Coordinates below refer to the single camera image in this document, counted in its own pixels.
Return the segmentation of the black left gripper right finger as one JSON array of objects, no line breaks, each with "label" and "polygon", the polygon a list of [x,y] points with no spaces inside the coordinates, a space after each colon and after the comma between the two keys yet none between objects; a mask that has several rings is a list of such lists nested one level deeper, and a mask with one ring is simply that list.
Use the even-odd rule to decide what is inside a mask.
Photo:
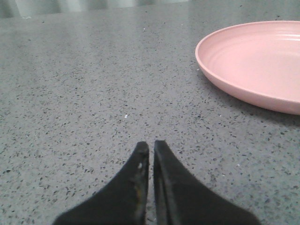
[{"label": "black left gripper right finger", "polygon": [[159,225],[257,225],[252,213],[198,181],[165,141],[155,141],[154,189]]}]

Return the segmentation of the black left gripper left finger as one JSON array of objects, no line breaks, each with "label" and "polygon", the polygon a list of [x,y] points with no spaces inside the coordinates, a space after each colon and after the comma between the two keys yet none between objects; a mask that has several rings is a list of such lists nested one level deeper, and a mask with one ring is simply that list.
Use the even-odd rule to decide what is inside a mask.
[{"label": "black left gripper left finger", "polygon": [[138,142],[114,178],[88,200],[58,216],[55,225],[143,225],[149,180],[149,147]]}]

